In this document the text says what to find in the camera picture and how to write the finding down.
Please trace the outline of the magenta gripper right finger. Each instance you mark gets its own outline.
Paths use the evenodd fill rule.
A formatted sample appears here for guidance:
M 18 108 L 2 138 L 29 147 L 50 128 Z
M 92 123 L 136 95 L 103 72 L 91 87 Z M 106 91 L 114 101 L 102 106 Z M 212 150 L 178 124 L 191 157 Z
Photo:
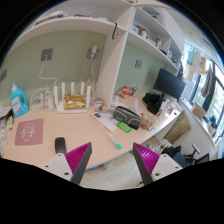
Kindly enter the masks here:
M 159 155 L 137 143 L 133 144 L 133 155 L 144 185 L 182 169 L 169 155 Z

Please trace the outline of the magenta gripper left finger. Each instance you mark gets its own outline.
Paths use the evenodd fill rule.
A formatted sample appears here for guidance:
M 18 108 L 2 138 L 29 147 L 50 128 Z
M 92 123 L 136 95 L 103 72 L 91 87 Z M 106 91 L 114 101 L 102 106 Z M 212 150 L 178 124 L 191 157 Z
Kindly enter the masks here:
M 79 185 L 91 154 L 92 144 L 86 143 L 66 154 L 57 153 L 42 169 Z

